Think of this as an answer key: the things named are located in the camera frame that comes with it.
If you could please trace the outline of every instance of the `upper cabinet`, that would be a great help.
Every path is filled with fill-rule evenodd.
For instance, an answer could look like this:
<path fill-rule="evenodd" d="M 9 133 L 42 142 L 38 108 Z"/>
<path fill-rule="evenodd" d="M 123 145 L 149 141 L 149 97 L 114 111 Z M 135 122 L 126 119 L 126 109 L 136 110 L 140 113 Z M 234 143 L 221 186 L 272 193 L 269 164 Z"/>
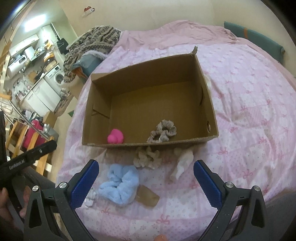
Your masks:
<path fill-rule="evenodd" d="M 18 43 L 17 45 L 10 48 L 9 53 L 13 57 L 21 52 L 23 52 L 26 48 L 32 46 L 33 48 L 36 47 L 39 38 L 37 34 L 23 40 L 22 42 Z"/>

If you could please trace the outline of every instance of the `pink toy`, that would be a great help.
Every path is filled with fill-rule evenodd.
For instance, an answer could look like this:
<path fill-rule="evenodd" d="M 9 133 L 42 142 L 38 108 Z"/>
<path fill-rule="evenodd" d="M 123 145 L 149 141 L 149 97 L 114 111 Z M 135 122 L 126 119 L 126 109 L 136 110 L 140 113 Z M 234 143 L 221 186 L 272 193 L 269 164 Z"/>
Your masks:
<path fill-rule="evenodd" d="M 123 143 L 123 133 L 118 129 L 113 129 L 107 138 L 108 144 L 121 144 Z"/>

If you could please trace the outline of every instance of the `fluorescent light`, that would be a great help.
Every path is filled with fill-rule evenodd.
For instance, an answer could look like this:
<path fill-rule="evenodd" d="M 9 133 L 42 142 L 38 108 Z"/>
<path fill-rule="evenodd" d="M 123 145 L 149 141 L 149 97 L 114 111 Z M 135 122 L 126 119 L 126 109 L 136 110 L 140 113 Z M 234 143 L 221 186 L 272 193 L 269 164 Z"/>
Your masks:
<path fill-rule="evenodd" d="M 46 16 L 45 14 L 36 16 L 25 23 L 25 31 L 29 32 L 33 29 L 40 27 L 45 23 Z"/>

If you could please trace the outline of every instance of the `pink blanket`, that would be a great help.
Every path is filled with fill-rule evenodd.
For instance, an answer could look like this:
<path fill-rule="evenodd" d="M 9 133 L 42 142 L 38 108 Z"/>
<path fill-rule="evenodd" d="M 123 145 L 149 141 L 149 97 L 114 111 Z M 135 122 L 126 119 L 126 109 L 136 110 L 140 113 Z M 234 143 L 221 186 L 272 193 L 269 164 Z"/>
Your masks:
<path fill-rule="evenodd" d="M 198 45 L 198 59 L 211 80 L 211 95 L 219 137 L 195 148 L 224 181 L 237 187 L 261 187 L 266 202 L 279 193 L 296 191 L 296 130 L 294 77 L 270 55 L 222 27 L 180 20 L 152 31 L 125 31 L 110 56 L 95 72 L 117 69 L 169 55 L 189 53 Z M 75 109 L 66 139 L 64 163 L 57 184 L 68 181 L 91 158 L 100 164 L 94 188 L 107 180 L 111 163 L 132 164 L 128 151 L 82 146 L 82 126 L 90 79 Z M 77 209 L 95 238 L 153 240 L 165 234 L 170 241 L 197 238 L 214 217 L 197 183 L 192 165 L 179 181 L 168 177 L 176 164 L 171 150 L 162 153 L 157 170 L 140 170 L 140 183 L 160 196 L 150 209 L 134 201 L 118 207 L 98 198 L 92 207 Z"/>

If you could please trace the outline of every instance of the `metal bolt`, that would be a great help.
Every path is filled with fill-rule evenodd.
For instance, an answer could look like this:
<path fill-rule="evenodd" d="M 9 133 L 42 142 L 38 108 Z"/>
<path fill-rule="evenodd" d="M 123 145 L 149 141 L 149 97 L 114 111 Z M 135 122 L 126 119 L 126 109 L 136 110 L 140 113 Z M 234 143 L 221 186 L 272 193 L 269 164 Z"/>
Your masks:
<path fill-rule="evenodd" d="M 33 186 L 33 188 L 32 188 L 32 191 L 33 191 L 33 192 L 37 192 L 37 191 L 38 191 L 38 189 L 39 189 L 39 187 L 38 187 L 38 186 Z"/>
<path fill-rule="evenodd" d="M 60 184 L 59 184 L 59 187 L 60 187 L 60 188 L 65 188 L 66 186 L 67 186 L 67 183 L 60 183 Z"/>
<path fill-rule="evenodd" d="M 232 182 L 226 182 L 225 184 L 228 188 L 233 188 L 234 186 Z"/>
<path fill-rule="evenodd" d="M 258 186 L 254 186 L 255 191 L 259 192 L 261 189 Z"/>

